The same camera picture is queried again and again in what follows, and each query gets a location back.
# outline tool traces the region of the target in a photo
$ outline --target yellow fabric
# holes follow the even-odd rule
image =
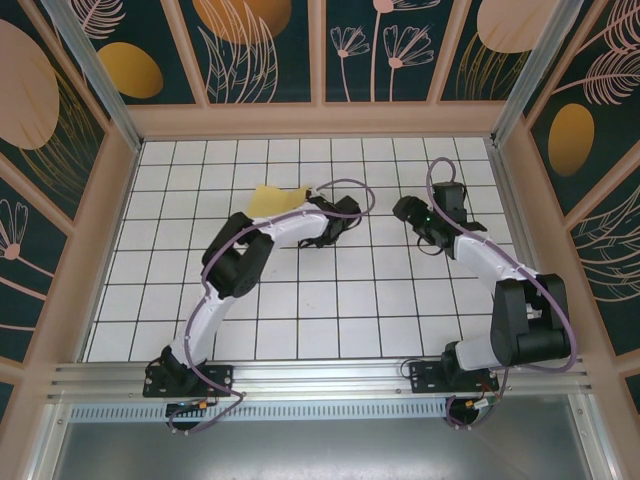
[[[251,198],[247,214],[251,218],[271,217],[301,206],[306,198],[307,187],[297,190],[280,190],[260,185]]]

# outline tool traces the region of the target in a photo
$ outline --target purple cable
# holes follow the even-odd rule
[[[236,392],[235,390],[233,390],[231,388],[228,388],[228,387],[225,387],[223,385],[220,385],[220,384],[210,380],[209,378],[207,378],[200,370],[198,370],[197,366],[193,363],[193,359],[191,358],[191,350],[189,348],[189,338],[190,338],[189,335],[191,333],[191,327],[193,325],[194,319],[196,318],[196,315],[198,314],[200,309],[204,306],[207,297],[209,297],[211,295],[211,287],[209,286],[209,283],[207,282],[207,277],[209,276],[209,272],[211,271],[213,266],[220,259],[220,257],[222,256],[222,254],[224,252],[229,250],[238,240],[240,240],[247,233],[253,232],[254,230],[258,230],[260,228],[268,227],[270,225],[282,222],[283,220],[287,220],[289,218],[305,216],[305,215],[308,215],[308,214],[314,214],[314,215],[320,214],[320,215],[325,215],[327,217],[335,217],[335,218],[361,218],[361,217],[364,217],[364,216],[368,215],[371,212],[371,210],[373,210],[373,207],[376,204],[375,194],[373,193],[373,190],[371,190],[371,188],[369,188],[364,182],[361,182],[359,180],[354,180],[354,179],[350,179],[350,178],[340,178],[338,180],[333,180],[331,182],[327,182],[327,183],[325,183],[323,185],[320,185],[319,187],[316,188],[316,190],[317,191],[324,190],[325,188],[330,187],[332,185],[335,185],[336,183],[354,183],[354,184],[359,185],[360,187],[364,188],[366,190],[366,192],[367,192],[368,200],[370,200],[370,202],[369,201],[367,202],[367,210],[365,210],[364,212],[353,213],[353,214],[326,212],[326,211],[320,210],[320,209],[296,210],[294,212],[285,213],[284,215],[276,217],[276,218],[274,218],[272,220],[269,220],[269,221],[266,221],[266,222],[262,222],[262,223],[258,223],[258,224],[255,224],[255,225],[251,225],[250,227],[247,227],[247,228],[239,231],[227,243],[225,243],[222,246],[222,248],[220,248],[220,250],[218,250],[213,255],[213,257],[211,257],[211,260],[209,260],[207,265],[204,267],[204,270],[202,271],[201,281],[202,281],[202,285],[205,288],[205,295],[200,299],[200,301],[198,302],[198,305],[196,305],[196,308],[193,310],[193,312],[191,313],[191,316],[187,320],[187,325],[186,325],[185,332],[184,332],[184,353],[185,353],[185,356],[187,358],[187,363],[189,365],[189,368],[191,368],[191,370],[193,370],[193,372],[196,374],[196,376],[198,378],[200,378],[200,380],[202,380],[204,383],[206,383],[207,385],[209,385],[210,387],[212,387],[214,389],[217,389],[217,390],[219,390],[221,392],[224,392],[224,393],[227,393],[229,395],[234,395],[234,396],[238,397],[238,400],[236,400],[233,404],[231,404],[230,406],[228,406],[227,408],[222,410],[222,412],[220,412],[218,415],[213,417],[211,420],[208,420],[205,423],[200,423],[200,424],[196,425],[195,427],[193,427],[190,430],[178,430],[175,427],[174,423],[173,423],[173,421],[175,420],[176,416],[179,415],[180,413],[183,413],[184,411],[186,411],[188,407],[185,407],[185,408],[180,409],[180,410],[176,410],[169,417],[169,426],[171,427],[173,433],[182,432],[183,435],[189,435],[190,433],[193,434],[193,433],[202,432],[203,430],[206,430],[207,428],[211,427],[214,423],[216,423],[218,420],[220,420],[220,418],[224,417],[227,413],[229,413],[231,410],[236,408],[238,405],[240,405],[240,403],[242,403],[242,400],[244,399],[244,394],[243,393]]]

